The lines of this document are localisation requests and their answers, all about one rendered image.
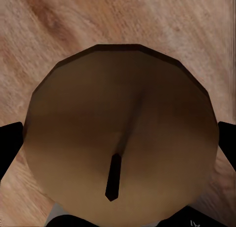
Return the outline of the pillar candle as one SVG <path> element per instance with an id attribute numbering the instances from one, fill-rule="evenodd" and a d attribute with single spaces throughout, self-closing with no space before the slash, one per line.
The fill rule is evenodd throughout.
<path id="1" fill-rule="evenodd" d="M 58 62 L 32 92 L 22 134 L 44 193 L 108 227 L 167 220 L 194 201 L 220 137 L 208 91 L 180 61 L 140 44 Z"/>

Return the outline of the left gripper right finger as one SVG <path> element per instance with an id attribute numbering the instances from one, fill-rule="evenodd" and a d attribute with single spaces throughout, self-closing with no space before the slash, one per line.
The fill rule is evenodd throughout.
<path id="1" fill-rule="evenodd" d="M 219 122 L 219 146 L 236 171 L 236 125 Z"/>

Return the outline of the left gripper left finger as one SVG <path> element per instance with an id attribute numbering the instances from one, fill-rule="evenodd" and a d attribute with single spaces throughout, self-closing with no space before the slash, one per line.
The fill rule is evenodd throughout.
<path id="1" fill-rule="evenodd" d="M 0 128 L 0 180 L 24 143 L 22 131 L 21 122 Z"/>

